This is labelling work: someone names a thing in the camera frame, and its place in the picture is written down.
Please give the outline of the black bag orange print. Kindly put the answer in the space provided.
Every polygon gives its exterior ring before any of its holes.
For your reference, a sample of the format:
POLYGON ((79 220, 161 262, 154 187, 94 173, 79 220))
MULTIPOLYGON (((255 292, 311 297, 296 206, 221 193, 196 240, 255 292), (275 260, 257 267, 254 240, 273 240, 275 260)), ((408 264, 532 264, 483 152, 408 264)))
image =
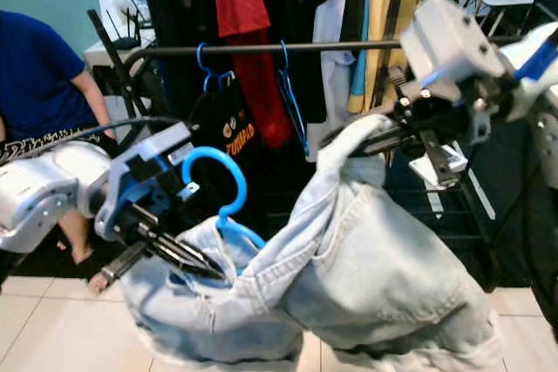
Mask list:
POLYGON ((238 82, 211 86, 190 113, 196 145, 218 148, 248 170, 264 160, 266 146, 248 114, 238 82))

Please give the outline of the person in blue t-shirt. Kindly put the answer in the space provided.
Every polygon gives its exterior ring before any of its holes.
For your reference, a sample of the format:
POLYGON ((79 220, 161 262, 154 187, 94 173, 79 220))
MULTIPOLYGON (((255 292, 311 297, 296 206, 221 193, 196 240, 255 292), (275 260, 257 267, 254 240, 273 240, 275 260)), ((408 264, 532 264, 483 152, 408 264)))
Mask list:
POLYGON ((47 23, 1 10, 1 165, 111 121, 79 54, 47 23))

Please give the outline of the light denim shorts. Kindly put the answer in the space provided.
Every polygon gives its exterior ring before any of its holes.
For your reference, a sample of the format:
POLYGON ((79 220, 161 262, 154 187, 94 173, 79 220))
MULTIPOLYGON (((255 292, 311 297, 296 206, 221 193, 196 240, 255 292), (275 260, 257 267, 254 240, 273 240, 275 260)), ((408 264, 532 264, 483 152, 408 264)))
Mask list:
POLYGON ((192 372, 296 372, 314 334, 375 372, 497 372, 500 332, 486 293, 430 228, 396 204, 380 156, 354 156, 390 126, 347 125, 317 154, 289 220, 266 245, 224 237, 214 218, 178 241, 218 261, 223 280, 157 258, 119 281, 140 339, 192 372))

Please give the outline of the black metal clothes rack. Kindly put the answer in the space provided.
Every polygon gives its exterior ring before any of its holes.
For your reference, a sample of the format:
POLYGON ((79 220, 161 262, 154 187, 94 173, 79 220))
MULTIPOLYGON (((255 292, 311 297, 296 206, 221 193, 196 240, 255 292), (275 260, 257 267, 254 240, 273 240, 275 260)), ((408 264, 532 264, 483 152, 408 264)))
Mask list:
MULTIPOLYGON (((101 43, 108 50, 114 62, 114 69, 127 83, 134 80, 132 70, 135 63, 153 57, 171 57, 172 55, 195 54, 196 48, 142 48, 135 51, 126 61, 119 60, 117 49, 106 37, 99 14, 89 12, 101 43)), ((533 141, 535 152, 541 157, 541 172, 548 187, 558 193, 558 27, 546 37, 538 33, 526 40, 531 52, 525 62, 514 64, 507 55, 500 51, 500 46, 507 43, 521 43, 519 37, 487 37, 487 41, 498 49, 498 57, 505 65, 506 73, 499 77, 490 77, 487 83, 487 120, 514 121, 527 118, 535 125, 533 141)), ((358 41, 337 43, 298 43, 287 45, 288 52, 324 52, 352 50, 386 50, 401 49, 398 40, 358 41)), ((257 44, 243 46, 219 46, 206 48, 202 54, 256 54, 282 52, 279 44, 257 44)), ((390 113, 393 104, 379 106, 378 112, 390 113)))

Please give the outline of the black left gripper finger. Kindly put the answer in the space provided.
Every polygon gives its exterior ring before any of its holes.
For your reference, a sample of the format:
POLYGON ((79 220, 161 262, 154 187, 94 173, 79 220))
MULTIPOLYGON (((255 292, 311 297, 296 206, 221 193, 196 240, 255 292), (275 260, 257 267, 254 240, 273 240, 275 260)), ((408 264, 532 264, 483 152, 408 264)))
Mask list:
POLYGON ((214 278, 214 261, 194 246, 178 241, 142 241, 146 251, 173 271, 200 278, 214 278))
POLYGON ((150 245, 153 255, 162 258, 178 271, 202 278, 224 278, 224 272, 214 260, 198 248, 179 243, 170 233, 162 229, 152 230, 150 245))

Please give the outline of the black shirt blue print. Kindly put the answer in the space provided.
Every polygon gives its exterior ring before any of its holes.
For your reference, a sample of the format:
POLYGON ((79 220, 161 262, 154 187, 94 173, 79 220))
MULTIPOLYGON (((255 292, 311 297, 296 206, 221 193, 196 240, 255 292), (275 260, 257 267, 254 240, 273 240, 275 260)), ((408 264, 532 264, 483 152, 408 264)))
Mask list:
MULTIPOLYGON (((202 9, 206 0, 147 0, 159 48, 192 48, 208 29, 202 9)), ((200 96, 203 73, 192 53, 161 57, 165 97, 172 114, 190 121, 191 110, 200 96)))

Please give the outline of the white hanging garment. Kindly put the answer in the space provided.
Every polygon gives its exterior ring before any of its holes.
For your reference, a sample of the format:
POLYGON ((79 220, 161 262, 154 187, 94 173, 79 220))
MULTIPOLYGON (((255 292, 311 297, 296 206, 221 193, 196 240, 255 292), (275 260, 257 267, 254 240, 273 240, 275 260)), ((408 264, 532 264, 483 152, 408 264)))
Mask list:
MULTIPOLYGON (((346 0, 327 0, 317 7, 312 26, 312 42, 335 43, 342 32, 346 0)), ((354 57, 350 51, 322 51, 319 53, 320 73, 319 88, 323 88, 320 97, 324 100, 324 122, 308 124, 307 136, 310 145, 308 162, 317 161, 317 153, 322 148, 322 141, 327 134, 334 132, 350 118, 350 67, 354 57)))

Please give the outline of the teal hanging garment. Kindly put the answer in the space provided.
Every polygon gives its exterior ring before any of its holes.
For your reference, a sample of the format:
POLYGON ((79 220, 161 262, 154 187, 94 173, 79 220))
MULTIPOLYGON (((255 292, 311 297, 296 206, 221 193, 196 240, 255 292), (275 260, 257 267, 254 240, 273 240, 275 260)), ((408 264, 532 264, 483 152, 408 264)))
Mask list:
MULTIPOLYGON (((367 38, 367 0, 345 0, 345 14, 340 40, 345 42, 366 41, 367 38)), ((348 93, 348 112, 355 116, 365 109, 365 58, 363 50, 351 51, 351 82, 348 93)))

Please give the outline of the thin blue hanger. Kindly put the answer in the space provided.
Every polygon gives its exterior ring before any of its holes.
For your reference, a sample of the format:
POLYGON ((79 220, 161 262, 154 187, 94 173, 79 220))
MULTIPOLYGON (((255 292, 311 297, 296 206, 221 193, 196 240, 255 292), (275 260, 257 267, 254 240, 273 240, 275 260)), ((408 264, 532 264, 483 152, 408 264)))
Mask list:
POLYGON ((306 124, 304 124, 302 110, 296 102, 294 85, 292 85, 289 74, 289 53, 283 40, 280 40, 280 46, 282 46, 282 57, 276 60, 276 85, 282 94, 284 110, 298 138, 298 144, 302 146, 304 159, 310 161, 310 142, 307 137, 306 124))
POLYGON ((208 43, 200 43, 196 46, 195 60, 199 69, 204 73, 204 78, 202 82, 203 92, 220 91, 224 88, 224 81, 226 81, 227 74, 220 73, 219 71, 212 70, 210 66, 206 65, 202 58, 202 53, 206 49, 208 43))

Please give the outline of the mustard garment orange stripes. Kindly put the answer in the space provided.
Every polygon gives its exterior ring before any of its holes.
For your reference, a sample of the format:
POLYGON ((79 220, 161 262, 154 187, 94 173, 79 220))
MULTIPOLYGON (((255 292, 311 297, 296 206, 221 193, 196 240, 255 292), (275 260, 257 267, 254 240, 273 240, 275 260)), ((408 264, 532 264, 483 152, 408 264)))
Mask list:
MULTIPOLYGON (((386 40, 387 22, 388 22, 388 5, 391 0, 368 0, 368 32, 366 37, 371 41, 386 40)), ((379 104, 385 89, 386 82, 385 70, 383 66, 386 60, 390 58, 390 51, 386 50, 369 50, 365 55, 365 64, 363 66, 363 98, 358 101, 359 112, 370 111, 379 104)))

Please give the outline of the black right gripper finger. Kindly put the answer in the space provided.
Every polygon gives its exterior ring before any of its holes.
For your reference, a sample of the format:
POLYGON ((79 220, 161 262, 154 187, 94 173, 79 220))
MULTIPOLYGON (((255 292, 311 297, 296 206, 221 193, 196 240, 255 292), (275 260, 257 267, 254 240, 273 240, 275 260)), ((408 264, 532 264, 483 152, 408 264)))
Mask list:
POLYGON ((360 139, 350 154, 379 154, 399 148, 422 146, 421 130, 414 126, 387 126, 375 128, 360 139))
POLYGON ((390 113, 368 112, 357 119, 359 138, 410 137, 416 130, 414 124, 404 124, 390 113))

